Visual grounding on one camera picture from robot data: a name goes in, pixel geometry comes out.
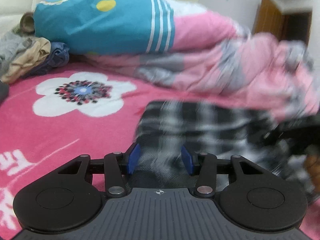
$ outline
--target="black and white plaid fabric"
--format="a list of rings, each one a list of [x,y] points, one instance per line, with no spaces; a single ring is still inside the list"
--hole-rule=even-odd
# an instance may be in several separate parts
[[[188,144],[195,152],[208,152],[220,159],[242,155],[274,174],[296,181],[312,201],[313,186],[302,164],[304,157],[290,158],[288,145],[261,147],[247,138],[274,126],[265,111],[225,109],[198,102],[151,102],[137,128],[137,142],[142,149],[139,164],[129,180],[130,187],[194,187],[197,177],[190,177],[181,160],[181,146]],[[218,175],[216,191],[228,185],[226,175]]]

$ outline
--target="blue pillowcase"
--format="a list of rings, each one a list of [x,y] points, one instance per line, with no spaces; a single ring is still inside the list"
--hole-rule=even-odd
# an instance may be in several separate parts
[[[165,0],[44,0],[35,35],[72,54],[165,52],[173,45],[173,10]]]

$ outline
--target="blue gripper pad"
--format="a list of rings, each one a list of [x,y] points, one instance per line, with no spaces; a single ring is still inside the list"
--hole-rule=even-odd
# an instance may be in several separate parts
[[[184,146],[181,147],[181,159],[183,161],[183,164],[184,164],[188,174],[193,175],[194,166],[192,163],[192,156]]]
[[[128,174],[133,174],[134,168],[136,167],[139,161],[140,153],[141,153],[141,148],[140,148],[140,145],[137,144],[129,155],[128,165],[127,165]]]

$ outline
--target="pink bed sheet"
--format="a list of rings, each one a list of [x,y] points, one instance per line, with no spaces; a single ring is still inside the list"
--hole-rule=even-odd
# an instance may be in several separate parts
[[[1,237],[11,239],[20,230],[12,201],[22,187],[80,154],[102,158],[125,151],[145,106],[170,99],[233,107],[219,97],[155,87],[87,64],[69,64],[14,84],[0,106]],[[93,184],[103,190],[103,176],[95,176]],[[319,205],[309,208],[301,225],[314,240],[320,239]]]

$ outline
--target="crosshair marking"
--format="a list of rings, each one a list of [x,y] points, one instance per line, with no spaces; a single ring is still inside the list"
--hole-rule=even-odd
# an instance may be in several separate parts
[[[163,190],[161,190],[161,189],[159,189],[159,190],[157,190],[157,191],[154,191],[154,192],[157,193],[158,195],[161,195],[161,194],[165,193],[165,191],[163,191]]]

